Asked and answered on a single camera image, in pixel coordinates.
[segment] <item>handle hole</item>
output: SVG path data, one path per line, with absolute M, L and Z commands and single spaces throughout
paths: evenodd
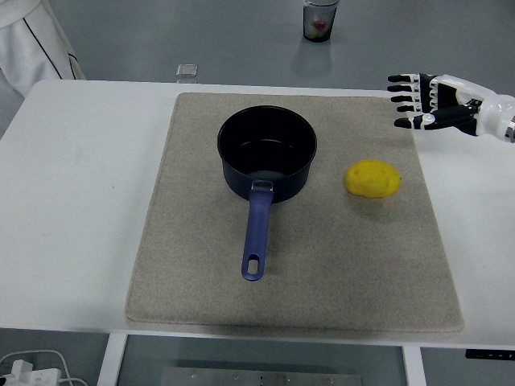
M 259 269 L 259 256 L 253 253 L 249 256 L 249 263 L 247 264 L 247 272 L 251 275 L 258 273 Z

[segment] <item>white table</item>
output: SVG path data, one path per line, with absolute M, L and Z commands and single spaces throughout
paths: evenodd
M 124 307 L 175 98 L 181 92 L 377 96 L 366 90 L 43 81 L 0 141 L 0 327 L 257 337 L 134 328 Z M 259 335 L 406 347 L 515 348 L 515 145 L 414 132 L 465 329 L 456 336 Z

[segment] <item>small glass cup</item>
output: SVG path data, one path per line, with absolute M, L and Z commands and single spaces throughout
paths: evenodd
M 339 1 L 303 0 L 304 38 L 316 43 L 329 40 Z

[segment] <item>robot finger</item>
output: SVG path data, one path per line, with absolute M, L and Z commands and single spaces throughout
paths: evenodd
M 386 88 L 390 92 L 419 92 L 418 84 L 395 84 Z
M 401 74 L 401 75 L 392 75 L 388 77 L 388 81 L 392 83 L 397 82 L 409 82 L 409 83 L 418 83 L 420 81 L 419 74 Z
M 418 95 L 399 95 L 392 96 L 390 100 L 394 103 L 398 102 L 420 102 L 420 96 Z
M 409 104 L 405 104 L 405 105 L 397 107 L 397 111 L 399 113 L 407 113 L 407 112 L 411 112 L 411 111 L 420 113 L 422 111 L 422 107 L 418 103 L 413 103 L 413 104 L 409 103 Z
M 477 113 L 477 108 L 473 106 L 457 105 L 416 117 L 399 118 L 393 124 L 406 129 L 443 129 L 445 127 L 471 124 L 475 120 L 475 113 Z

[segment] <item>white cable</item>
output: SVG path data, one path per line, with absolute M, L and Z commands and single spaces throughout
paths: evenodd
M 61 383 L 61 382 L 70 382 L 70 383 L 73 383 L 73 382 L 79 382 L 80 384 L 83 384 L 85 386 L 88 386 L 88 384 L 86 383 L 85 380 L 82 380 L 80 378 L 63 378 L 62 380 L 58 380 L 57 382 Z
M 4 355 L 0 359 L 0 364 L 2 364 L 2 362 L 6 358 L 9 358 L 10 356 L 13 356 L 13 355 L 39 354 L 39 353 L 43 353 L 43 352 L 47 352 L 47 353 L 51 353 L 51 354 L 56 354 L 56 355 L 58 355 L 61 358 L 61 361 L 63 362 L 64 373 L 66 374 L 66 378 L 63 378 L 62 380 L 59 380 L 59 382 L 66 382 L 67 381 L 67 382 L 70 383 L 70 386 L 73 386 L 73 381 L 77 381 L 77 382 L 81 382 L 82 384 L 85 384 L 86 386 L 88 386 L 88 384 L 85 381 L 80 380 L 79 378 L 72 378 L 70 376 L 70 372 L 68 371 L 68 366 L 66 364 L 66 360 L 64 360 L 63 355 L 60 352 L 56 351 L 56 350 L 28 350 L 28 351 L 11 352 L 10 354 Z

